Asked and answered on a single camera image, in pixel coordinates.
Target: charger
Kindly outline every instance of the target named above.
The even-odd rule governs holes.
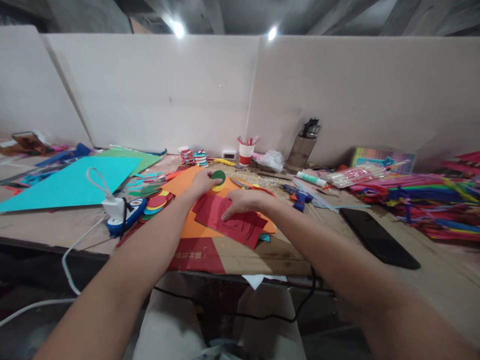
[[[92,180],[91,178],[91,172],[92,170],[95,170],[97,175],[100,177],[101,181],[103,182],[103,186],[101,187],[98,185],[95,181]],[[86,171],[86,177],[88,181],[92,183],[92,185],[96,186],[100,190],[102,190],[105,193],[105,200],[101,202],[103,207],[105,208],[105,211],[110,217],[114,220],[123,222],[124,221],[124,216],[125,216],[125,203],[124,200],[120,197],[115,197],[112,195],[112,192],[109,189],[109,186],[107,185],[107,182],[105,181],[104,177],[98,171],[95,167],[90,167]]]

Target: glue stick tube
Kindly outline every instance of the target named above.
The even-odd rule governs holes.
[[[327,184],[327,182],[325,180],[322,180],[321,178],[318,178],[318,177],[315,177],[315,176],[312,176],[312,175],[308,175],[308,174],[305,174],[305,173],[300,172],[300,171],[297,172],[295,176],[297,178],[302,179],[302,180],[308,181],[309,183],[318,185],[322,188]]]

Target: smartphone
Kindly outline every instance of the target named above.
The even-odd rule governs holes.
[[[410,270],[422,267],[368,212],[342,208],[340,214],[363,246],[381,262]]]

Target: person's hand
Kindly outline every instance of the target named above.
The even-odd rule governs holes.
[[[199,199],[203,194],[210,190],[213,186],[222,182],[222,179],[211,179],[214,173],[211,169],[206,169],[198,172],[193,178],[188,190],[194,197]]]
[[[235,214],[261,212],[263,205],[273,199],[272,196],[258,190],[232,190],[226,196],[231,200],[231,206],[223,213],[221,219],[227,221]]]

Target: pencil cup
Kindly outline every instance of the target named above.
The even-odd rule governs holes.
[[[248,146],[240,144],[240,149],[238,153],[240,154],[240,165],[246,167],[250,164],[252,160],[252,155],[254,154],[255,145]]]

